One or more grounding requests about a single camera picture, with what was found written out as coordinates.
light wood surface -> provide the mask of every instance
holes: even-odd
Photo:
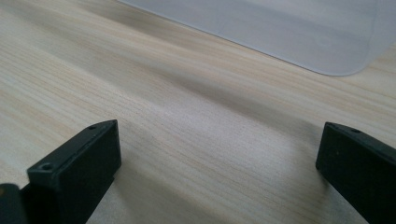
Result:
[[[0,1],[0,182],[117,119],[89,223],[365,223],[315,169],[325,121],[396,147],[396,47],[326,77],[112,0]]]

black object edge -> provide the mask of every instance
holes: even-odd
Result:
[[[359,130],[327,122],[316,167],[369,223],[396,223],[394,148]]]
[[[86,223],[120,166],[117,121],[94,124],[30,167],[30,183],[21,191],[16,185],[0,185],[0,222]]]

wooden table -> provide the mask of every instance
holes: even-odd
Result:
[[[325,121],[396,147],[396,46],[326,77],[112,0],[0,1],[0,182],[117,119],[89,223],[365,223],[315,169]]]

white plastic tray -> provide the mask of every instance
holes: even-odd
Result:
[[[396,0],[121,0],[306,69],[356,73],[396,42]]]

small hole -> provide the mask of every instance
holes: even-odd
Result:
[[[52,170],[53,165],[51,163],[44,163],[40,166],[40,169],[48,171],[48,170]]]
[[[356,129],[351,129],[350,131],[352,131],[353,133],[360,133],[361,131],[356,130]]]

